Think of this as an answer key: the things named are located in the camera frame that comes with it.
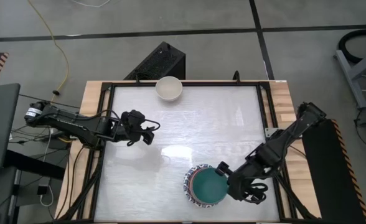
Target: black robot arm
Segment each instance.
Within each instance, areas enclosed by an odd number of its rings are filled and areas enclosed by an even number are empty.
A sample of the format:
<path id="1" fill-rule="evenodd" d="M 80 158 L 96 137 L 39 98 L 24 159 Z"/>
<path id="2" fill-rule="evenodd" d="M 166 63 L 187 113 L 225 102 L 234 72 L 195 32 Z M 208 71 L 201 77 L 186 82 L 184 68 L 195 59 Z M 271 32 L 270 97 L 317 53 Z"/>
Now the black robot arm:
<path id="1" fill-rule="evenodd" d="M 268 141 L 260 144 L 245 158 L 245 163 L 232 171 L 221 162 L 217 174 L 228 175 L 228 194 L 235 200 L 260 203 L 265 200 L 265 184 L 254 184 L 255 179 L 265 179 L 279 172 L 288 146 L 306 130 L 324 121 L 326 114 L 312 103 L 303 103 L 298 109 L 298 119 L 285 130 L 278 130 Z"/>
<path id="2" fill-rule="evenodd" d="M 40 101 L 30 104 L 24 119 L 31 127 L 50 126 L 76 136 L 84 146 L 92 149 L 98 149 L 101 146 L 100 140 L 129 141 L 127 145 L 131 146 L 142 136 L 146 144 L 152 143 L 153 131 L 159 128 L 159 123 L 150 121 L 158 124 L 158 127 L 143 129 L 141 124 L 149 120 L 146 120 L 139 111 L 123 112 L 121 118 L 114 114 L 116 118 L 102 116 L 101 113 L 88 117 L 61 110 L 48 102 Z"/>

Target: yellow cable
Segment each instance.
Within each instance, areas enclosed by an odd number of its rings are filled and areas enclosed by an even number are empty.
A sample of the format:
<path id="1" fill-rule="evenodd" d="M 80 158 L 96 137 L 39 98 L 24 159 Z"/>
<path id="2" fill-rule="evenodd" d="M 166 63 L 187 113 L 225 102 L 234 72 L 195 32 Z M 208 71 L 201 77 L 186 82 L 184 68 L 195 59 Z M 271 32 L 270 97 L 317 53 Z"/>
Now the yellow cable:
<path id="1" fill-rule="evenodd" d="M 64 80 L 63 82 L 59 85 L 59 87 L 57 88 L 57 91 L 59 91 L 61 89 L 61 87 L 63 87 L 65 81 L 67 80 L 67 77 L 70 75 L 70 64 L 68 62 L 68 59 L 67 59 L 67 56 L 65 55 L 63 49 L 61 49 L 61 47 L 59 45 L 57 45 L 56 43 L 56 40 L 54 39 L 54 36 L 53 36 L 53 32 L 52 30 L 50 29 L 50 27 L 47 25 L 45 19 L 42 17 L 42 15 L 39 13 L 39 11 L 35 8 L 35 6 L 32 4 L 31 0 L 27 0 L 28 3 L 31 5 L 31 7 L 35 10 L 36 14 L 38 14 L 38 16 L 40 17 L 40 19 L 42 20 L 42 22 L 45 24 L 47 30 L 49 31 L 50 33 L 50 36 L 52 37 L 52 40 L 53 40 L 53 43 L 54 45 L 61 51 L 61 53 L 63 54 L 64 56 L 64 59 L 65 59 L 65 63 L 67 64 L 67 71 L 65 72 L 65 77 L 64 77 Z M 53 94 L 53 97 L 52 97 L 52 100 L 50 102 L 53 102 L 54 98 L 55 98 L 55 94 Z"/>
<path id="2" fill-rule="evenodd" d="M 71 143 L 72 142 L 72 140 L 65 140 L 65 139 L 60 138 L 60 137 L 59 137 L 59 140 L 62 141 L 62 142 L 65 142 L 65 143 Z"/>

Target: black box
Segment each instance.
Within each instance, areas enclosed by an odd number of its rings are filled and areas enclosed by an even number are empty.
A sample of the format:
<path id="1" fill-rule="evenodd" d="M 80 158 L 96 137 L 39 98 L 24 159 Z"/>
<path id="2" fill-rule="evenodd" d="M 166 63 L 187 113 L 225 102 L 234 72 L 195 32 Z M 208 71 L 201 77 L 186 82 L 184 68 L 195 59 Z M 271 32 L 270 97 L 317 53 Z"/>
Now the black box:
<path id="1" fill-rule="evenodd" d="M 185 80 L 185 53 L 162 42 L 124 80 L 158 80 L 166 76 Z"/>

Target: gray floor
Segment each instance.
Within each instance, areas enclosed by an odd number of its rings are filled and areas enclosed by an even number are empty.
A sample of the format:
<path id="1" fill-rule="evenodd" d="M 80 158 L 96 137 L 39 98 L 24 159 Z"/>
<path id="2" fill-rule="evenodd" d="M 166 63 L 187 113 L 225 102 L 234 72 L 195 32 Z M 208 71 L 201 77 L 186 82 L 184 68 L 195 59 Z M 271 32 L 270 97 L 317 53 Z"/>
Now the gray floor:
<path id="1" fill-rule="evenodd" d="M 111 0 L 102 8 L 84 7 L 70 0 L 32 1 L 55 35 L 255 27 L 247 0 Z M 255 2 L 262 27 L 366 24 L 366 1 Z M 354 129 L 353 119 L 357 115 L 354 98 L 332 58 L 339 39 L 348 32 L 268 32 L 264 36 L 275 79 L 288 80 L 294 105 L 312 101 L 330 118 L 338 120 L 366 202 L 366 146 Z M 38 35 L 48 33 L 27 1 L 0 0 L 0 37 Z M 187 79 L 231 79 L 235 70 L 244 79 L 267 79 L 255 33 L 61 40 L 59 44 L 71 69 L 57 101 L 79 106 L 87 80 L 123 79 L 162 41 L 187 54 Z M 348 45 L 357 55 L 366 54 L 366 38 L 350 41 Z M 49 99 L 51 91 L 63 79 L 65 62 L 51 41 L 0 42 L 0 52 L 10 53 L 0 85 L 18 82 L 21 93 Z M 14 127 L 24 125 L 23 116 L 30 102 L 33 101 L 19 98 Z M 361 128 L 360 134 L 366 140 L 366 128 Z M 10 149 L 27 155 L 41 154 L 44 148 L 41 143 L 10 145 Z M 60 156 L 49 159 L 57 162 Z M 23 175 L 22 181 L 27 183 L 34 178 Z M 54 184 L 57 198 L 59 183 Z M 35 188 L 25 192 L 29 195 L 30 191 L 35 194 Z M 46 208 L 38 204 L 21 208 L 19 223 L 44 220 L 49 220 Z"/>

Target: white bowl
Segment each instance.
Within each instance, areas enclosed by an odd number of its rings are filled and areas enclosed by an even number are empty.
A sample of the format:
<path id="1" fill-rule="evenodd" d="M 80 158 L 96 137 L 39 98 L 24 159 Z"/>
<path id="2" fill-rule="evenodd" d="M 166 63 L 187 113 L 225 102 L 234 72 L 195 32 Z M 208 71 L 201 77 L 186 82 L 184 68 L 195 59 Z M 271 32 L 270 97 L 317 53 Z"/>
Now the white bowl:
<path id="1" fill-rule="evenodd" d="M 156 84 L 157 95 L 165 101 L 176 100 L 183 91 L 183 85 L 175 77 L 164 77 Z"/>

